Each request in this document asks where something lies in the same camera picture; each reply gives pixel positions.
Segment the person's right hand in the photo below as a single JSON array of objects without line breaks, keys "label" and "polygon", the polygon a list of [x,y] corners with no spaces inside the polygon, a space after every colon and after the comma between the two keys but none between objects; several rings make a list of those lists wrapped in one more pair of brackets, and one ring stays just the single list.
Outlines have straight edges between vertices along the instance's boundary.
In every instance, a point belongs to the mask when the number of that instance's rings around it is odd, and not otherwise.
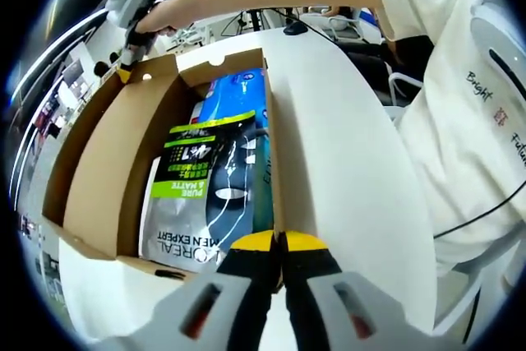
[{"label": "person's right hand", "polygon": [[171,36],[184,25],[185,21],[178,9],[178,1],[165,0],[156,5],[136,24],[135,32]]}]

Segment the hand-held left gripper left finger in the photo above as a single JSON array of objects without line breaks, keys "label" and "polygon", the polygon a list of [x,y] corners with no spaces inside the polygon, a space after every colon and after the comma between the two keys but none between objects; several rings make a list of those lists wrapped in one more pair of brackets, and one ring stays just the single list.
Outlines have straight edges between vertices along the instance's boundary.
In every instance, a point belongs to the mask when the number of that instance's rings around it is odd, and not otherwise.
[{"label": "hand-held left gripper left finger", "polygon": [[279,282],[279,248],[272,230],[234,242],[217,270],[186,281],[157,303],[129,335],[98,350],[254,350],[259,346]]}]

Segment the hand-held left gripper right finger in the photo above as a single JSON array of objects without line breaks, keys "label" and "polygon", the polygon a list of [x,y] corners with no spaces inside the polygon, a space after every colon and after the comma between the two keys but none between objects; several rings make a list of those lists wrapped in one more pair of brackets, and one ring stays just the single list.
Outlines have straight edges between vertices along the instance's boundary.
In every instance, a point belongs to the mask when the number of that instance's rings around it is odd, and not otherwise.
[{"label": "hand-held left gripper right finger", "polygon": [[356,272],[342,271],[318,238],[281,234],[286,305],[301,350],[450,350],[423,333],[403,306]]}]

